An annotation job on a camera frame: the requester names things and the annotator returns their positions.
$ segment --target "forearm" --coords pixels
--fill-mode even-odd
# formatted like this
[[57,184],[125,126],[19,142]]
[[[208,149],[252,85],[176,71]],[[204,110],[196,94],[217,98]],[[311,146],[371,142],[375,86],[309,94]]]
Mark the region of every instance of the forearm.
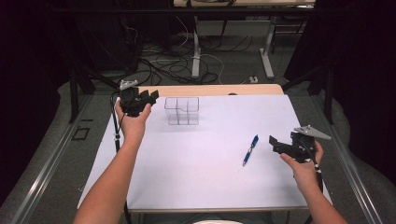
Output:
[[119,222],[140,142],[122,145],[85,197],[74,223]]
[[303,192],[309,211],[316,224],[347,223],[319,188]]

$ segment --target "desk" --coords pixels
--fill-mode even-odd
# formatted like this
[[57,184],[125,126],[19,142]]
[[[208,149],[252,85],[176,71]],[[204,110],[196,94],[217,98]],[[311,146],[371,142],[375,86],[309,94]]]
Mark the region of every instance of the desk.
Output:
[[[174,0],[175,7],[186,7],[187,0]],[[315,0],[236,0],[233,7],[282,7],[312,5]],[[228,2],[205,3],[191,0],[192,7],[226,7]],[[192,64],[192,77],[199,76],[201,49],[199,48],[199,35],[221,35],[223,21],[198,21],[195,17],[196,32],[194,32],[194,59]],[[273,79],[274,72],[268,58],[269,48],[274,35],[276,17],[270,21],[228,21],[223,35],[251,35],[266,36],[264,48],[260,49],[265,75]]]
[[[290,142],[290,131],[300,126],[289,97],[282,94],[279,86],[141,89],[159,90],[161,96],[198,95],[200,123],[168,125],[164,97],[157,100],[147,122],[129,189],[127,202],[132,212],[307,208],[291,169],[268,143],[269,134],[279,141]],[[245,95],[224,95],[230,92]],[[113,129],[110,118],[81,202],[115,156]],[[242,161],[255,134],[259,142],[243,167]],[[326,189],[325,195],[330,198]]]

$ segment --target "white tabletop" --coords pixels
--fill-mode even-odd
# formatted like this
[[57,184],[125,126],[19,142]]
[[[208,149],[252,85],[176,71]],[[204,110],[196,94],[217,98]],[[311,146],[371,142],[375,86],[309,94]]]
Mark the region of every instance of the white tabletop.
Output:
[[[269,135],[290,143],[300,124],[286,95],[201,96],[198,125],[168,125],[164,98],[152,107],[128,207],[133,212],[307,208]],[[80,201],[115,155],[110,119]],[[242,161],[255,135],[259,142]]]
[[[187,0],[174,0],[175,7],[185,7]],[[265,6],[304,6],[312,5],[315,0],[236,0],[234,7],[265,7]],[[205,3],[191,0],[193,7],[224,7],[228,2]]]

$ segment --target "hand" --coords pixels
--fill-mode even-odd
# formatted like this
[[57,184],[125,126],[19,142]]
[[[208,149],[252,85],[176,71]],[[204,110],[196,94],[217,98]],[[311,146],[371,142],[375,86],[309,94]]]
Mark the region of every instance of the hand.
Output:
[[146,120],[151,113],[151,104],[146,104],[143,112],[137,118],[132,118],[122,112],[120,101],[117,101],[116,113],[124,135],[123,144],[131,144],[133,141],[140,142],[145,135]]
[[[320,143],[317,141],[315,141],[315,148],[317,149],[315,158],[317,163],[320,164],[324,151]],[[310,162],[299,163],[285,153],[282,153],[280,158],[293,170],[297,187],[302,194],[313,189],[318,189],[317,174],[312,160]]]

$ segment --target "clear plastic box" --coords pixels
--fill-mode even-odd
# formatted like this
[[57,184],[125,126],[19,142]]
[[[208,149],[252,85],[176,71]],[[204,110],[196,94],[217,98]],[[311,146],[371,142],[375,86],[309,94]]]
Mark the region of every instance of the clear plastic box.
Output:
[[165,111],[169,125],[199,124],[198,97],[167,97]]

